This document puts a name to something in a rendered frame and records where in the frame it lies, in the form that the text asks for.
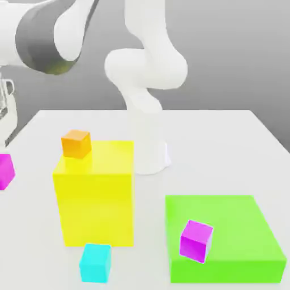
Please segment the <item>large yellow box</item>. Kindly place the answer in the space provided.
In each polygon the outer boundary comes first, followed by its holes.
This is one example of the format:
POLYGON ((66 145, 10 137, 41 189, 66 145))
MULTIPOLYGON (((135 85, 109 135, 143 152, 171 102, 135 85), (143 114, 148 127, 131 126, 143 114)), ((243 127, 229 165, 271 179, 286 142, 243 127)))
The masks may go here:
POLYGON ((132 141, 97 140, 83 159, 61 156, 53 182, 66 246, 133 246, 132 141))

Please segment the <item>small magenta cube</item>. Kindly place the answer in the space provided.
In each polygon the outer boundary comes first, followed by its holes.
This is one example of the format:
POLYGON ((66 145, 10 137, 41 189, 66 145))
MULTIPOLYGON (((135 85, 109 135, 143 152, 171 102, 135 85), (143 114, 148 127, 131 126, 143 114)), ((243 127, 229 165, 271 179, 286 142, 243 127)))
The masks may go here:
POLYGON ((214 228, 194 220, 188 220, 180 236, 179 254, 204 264, 211 248, 214 228))
POLYGON ((15 177, 14 165, 10 154, 0 154, 0 190, 5 190, 15 177))

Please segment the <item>small orange cube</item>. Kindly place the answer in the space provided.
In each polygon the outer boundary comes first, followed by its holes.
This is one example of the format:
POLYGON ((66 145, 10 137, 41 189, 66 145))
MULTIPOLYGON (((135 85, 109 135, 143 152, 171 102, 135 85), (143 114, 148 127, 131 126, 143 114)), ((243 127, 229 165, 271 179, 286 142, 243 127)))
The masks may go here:
POLYGON ((64 157, 84 158, 91 152, 91 135, 88 131, 71 130, 61 138, 64 157))

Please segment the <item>large green box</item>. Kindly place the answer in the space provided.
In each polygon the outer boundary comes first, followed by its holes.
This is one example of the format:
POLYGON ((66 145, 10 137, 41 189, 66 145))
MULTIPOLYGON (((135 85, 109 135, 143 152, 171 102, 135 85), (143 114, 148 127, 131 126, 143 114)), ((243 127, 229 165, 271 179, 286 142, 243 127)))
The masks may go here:
POLYGON ((287 259, 251 195, 166 195, 171 283, 280 283, 287 259), (188 221, 213 227, 205 263, 180 254, 188 221))

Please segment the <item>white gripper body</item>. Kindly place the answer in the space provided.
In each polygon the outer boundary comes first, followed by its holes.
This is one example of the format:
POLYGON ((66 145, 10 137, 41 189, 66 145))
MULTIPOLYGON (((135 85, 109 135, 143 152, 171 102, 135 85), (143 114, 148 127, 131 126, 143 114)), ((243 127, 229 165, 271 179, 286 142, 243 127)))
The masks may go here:
POLYGON ((7 99, 7 106, 0 113, 0 147, 6 146, 6 140, 15 131, 18 124, 18 114, 15 99, 7 99))

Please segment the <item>small cyan cube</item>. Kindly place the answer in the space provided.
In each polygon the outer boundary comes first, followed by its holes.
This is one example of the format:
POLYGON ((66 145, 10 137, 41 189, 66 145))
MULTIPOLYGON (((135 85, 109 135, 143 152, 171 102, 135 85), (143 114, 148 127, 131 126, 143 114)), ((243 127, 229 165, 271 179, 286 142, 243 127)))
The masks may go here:
POLYGON ((107 283, 112 264, 112 247, 107 244, 86 244, 79 262, 82 282, 107 283))

